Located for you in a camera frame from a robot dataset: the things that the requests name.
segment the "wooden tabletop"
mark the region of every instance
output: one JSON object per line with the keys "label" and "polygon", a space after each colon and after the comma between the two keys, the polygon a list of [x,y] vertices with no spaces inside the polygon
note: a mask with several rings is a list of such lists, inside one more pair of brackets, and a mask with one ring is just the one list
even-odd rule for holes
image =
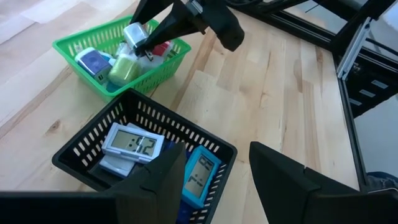
{"label": "wooden tabletop", "polygon": [[[132,2],[0,1],[0,190],[91,190],[51,157],[106,103],[51,44],[131,14]],[[191,52],[148,94],[238,148],[213,223],[266,222],[249,166],[251,141],[358,189],[331,53],[235,14],[246,32],[235,52],[211,30],[183,37]]]}

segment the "green basket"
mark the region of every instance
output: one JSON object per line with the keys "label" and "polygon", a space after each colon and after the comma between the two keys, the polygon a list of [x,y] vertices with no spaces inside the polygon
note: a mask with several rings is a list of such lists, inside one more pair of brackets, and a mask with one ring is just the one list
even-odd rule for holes
{"label": "green basket", "polygon": [[[191,47],[181,39],[173,40],[174,46],[165,62],[159,67],[141,75],[131,83],[123,86],[115,92],[109,92],[105,87],[94,80],[82,67],[75,62],[75,46],[85,49],[94,47],[97,50],[114,55],[120,41],[124,40],[123,29],[129,25],[132,16],[126,16],[115,21],[79,32],[77,34],[56,40],[53,47],[57,50],[73,68],[75,73],[97,92],[104,100],[110,101],[116,95],[128,88],[133,88],[141,93],[147,93],[160,83],[174,75],[180,66],[185,54]],[[147,23],[147,31],[151,33],[159,23],[151,20]]]}

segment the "digital clock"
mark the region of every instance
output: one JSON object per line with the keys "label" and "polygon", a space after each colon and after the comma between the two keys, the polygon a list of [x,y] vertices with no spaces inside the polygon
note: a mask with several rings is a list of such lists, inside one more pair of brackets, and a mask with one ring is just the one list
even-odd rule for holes
{"label": "digital clock", "polygon": [[185,165],[182,200],[195,209],[205,206],[205,198],[221,161],[203,146],[193,150]]}
{"label": "digital clock", "polygon": [[146,164],[162,149],[164,136],[113,123],[102,145],[105,154]]}

